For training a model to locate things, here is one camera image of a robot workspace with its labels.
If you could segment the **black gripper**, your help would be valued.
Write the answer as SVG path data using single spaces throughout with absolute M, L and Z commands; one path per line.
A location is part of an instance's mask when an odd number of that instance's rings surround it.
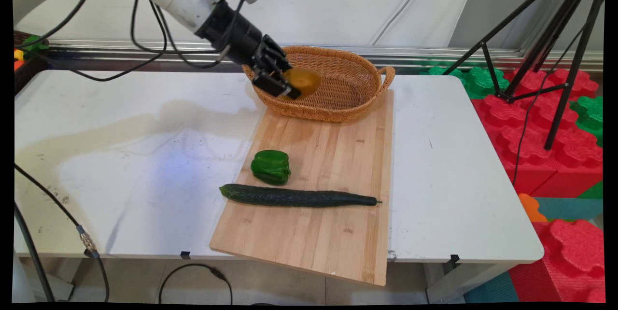
M 227 2 L 216 4 L 195 35 L 208 40 L 216 49 L 229 46 L 226 57 L 234 63 L 275 72 L 255 71 L 254 87 L 272 97 L 300 99 L 302 96 L 302 92 L 280 74 L 293 68 L 285 51 L 244 16 L 236 14 Z

